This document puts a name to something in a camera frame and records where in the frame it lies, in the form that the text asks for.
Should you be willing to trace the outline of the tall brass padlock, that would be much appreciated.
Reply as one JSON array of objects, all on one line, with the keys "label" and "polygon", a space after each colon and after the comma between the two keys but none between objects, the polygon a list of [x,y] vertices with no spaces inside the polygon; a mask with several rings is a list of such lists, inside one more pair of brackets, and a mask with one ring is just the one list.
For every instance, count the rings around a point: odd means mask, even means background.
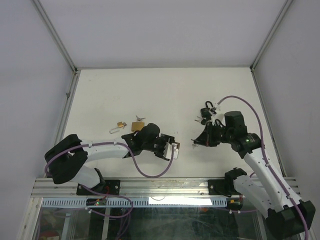
[{"label": "tall brass padlock", "polygon": [[173,142],[172,145],[175,146],[176,148],[180,147],[180,143],[179,142]]}]

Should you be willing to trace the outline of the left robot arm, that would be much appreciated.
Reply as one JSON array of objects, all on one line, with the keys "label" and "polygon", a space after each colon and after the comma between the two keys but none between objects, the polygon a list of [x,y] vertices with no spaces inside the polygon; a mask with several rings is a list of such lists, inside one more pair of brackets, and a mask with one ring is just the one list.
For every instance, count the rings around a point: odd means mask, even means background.
[{"label": "left robot arm", "polygon": [[104,191],[106,182],[97,168],[85,164],[104,159],[135,159],[143,151],[152,152],[170,164],[178,157],[180,144],[160,128],[149,123],[141,130],[104,141],[84,141],[77,134],[70,134],[52,147],[45,155],[45,174],[56,185],[67,182],[85,186],[93,194]]}]

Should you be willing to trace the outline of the small brass padlock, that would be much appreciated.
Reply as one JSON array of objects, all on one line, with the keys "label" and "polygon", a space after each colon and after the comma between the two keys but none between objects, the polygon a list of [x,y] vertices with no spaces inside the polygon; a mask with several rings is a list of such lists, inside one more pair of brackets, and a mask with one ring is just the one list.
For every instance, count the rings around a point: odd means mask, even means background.
[{"label": "small brass padlock", "polygon": [[123,129],[123,128],[125,128],[127,126],[127,124],[125,123],[125,122],[118,122],[117,123],[117,126],[115,127],[115,128],[112,128],[112,129],[110,129],[109,130],[109,133],[110,134],[114,134],[114,133],[117,133],[117,132],[119,132],[120,131],[120,129]]}]

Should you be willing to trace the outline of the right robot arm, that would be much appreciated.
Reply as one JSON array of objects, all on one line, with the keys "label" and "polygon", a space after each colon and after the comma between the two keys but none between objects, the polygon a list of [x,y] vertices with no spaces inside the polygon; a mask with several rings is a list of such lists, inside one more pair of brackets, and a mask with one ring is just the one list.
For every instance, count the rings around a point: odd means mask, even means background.
[{"label": "right robot arm", "polygon": [[308,233],[316,208],[311,201],[304,201],[274,168],[263,147],[261,138],[249,133],[240,111],[224,114],[225,123],[208,121],[203,132],[193,140],[194,144],[216,147],[229,144],[251,167],[261,186],[257,186],[241,168],[224,174],[226,194],[244,195],[264,217],[267,228],[277,240]]}]

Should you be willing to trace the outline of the black headed key set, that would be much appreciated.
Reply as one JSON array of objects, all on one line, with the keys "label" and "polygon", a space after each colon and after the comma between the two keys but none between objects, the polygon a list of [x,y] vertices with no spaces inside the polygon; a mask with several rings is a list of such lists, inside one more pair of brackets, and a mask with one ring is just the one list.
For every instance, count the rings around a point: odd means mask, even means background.
[{"label": "black headed key set", "polygon": [[200,116],[197,116],[194,121],[197,123],[200,123],[203,126],[205,126],[208,122],[208,120],[205,117],[200,117]]}]

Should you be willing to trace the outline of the black padlock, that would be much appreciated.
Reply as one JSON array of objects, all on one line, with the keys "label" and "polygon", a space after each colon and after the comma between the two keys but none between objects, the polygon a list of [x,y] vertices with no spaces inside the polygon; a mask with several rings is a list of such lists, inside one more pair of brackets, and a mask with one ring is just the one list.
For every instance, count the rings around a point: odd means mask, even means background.
[{"label": "black padlock", "polygon": [[210,119],[213,115],[213,109],[214,105],[211,101],[207,100],[205,102],[205,107],[200,109],[201,117],[204,119]]}]

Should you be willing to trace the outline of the medium brass padlock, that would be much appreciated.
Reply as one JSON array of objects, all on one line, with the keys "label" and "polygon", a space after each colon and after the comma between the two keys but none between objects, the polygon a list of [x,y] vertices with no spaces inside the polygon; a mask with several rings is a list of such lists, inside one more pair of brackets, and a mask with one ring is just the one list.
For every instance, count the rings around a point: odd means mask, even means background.
[{"label": "medium brass padlock", "polygon": [[132,132],[141,131],[144,126],[145,126],[145,123],[143,121],[132,122],[131,131]]}]

